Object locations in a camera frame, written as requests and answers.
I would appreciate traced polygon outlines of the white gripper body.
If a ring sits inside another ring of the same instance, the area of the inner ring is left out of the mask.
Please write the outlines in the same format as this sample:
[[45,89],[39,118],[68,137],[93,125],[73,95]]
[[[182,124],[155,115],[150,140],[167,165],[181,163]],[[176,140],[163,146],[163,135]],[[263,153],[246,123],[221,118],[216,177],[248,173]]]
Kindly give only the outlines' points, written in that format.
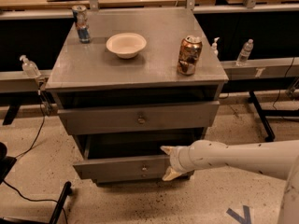
[[171,168],[179,174],[189,172],[189,169],[184,166],[184,162],[190,160],[188,156],[188,149],[188,147],[183,146],[171,147],[170,165]]

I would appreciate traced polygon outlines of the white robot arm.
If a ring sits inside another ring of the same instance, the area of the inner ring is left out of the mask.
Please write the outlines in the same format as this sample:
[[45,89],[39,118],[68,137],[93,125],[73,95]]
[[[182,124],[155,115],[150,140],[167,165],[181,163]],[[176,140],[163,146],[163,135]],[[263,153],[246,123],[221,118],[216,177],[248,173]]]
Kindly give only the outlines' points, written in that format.
[[162,146],[170,164],[163,176],[173,180],[195,170],[229,166],[286,181],[278,224],[299,223],[299,143],[296,140],[232,145],[198,140],[187,147]]

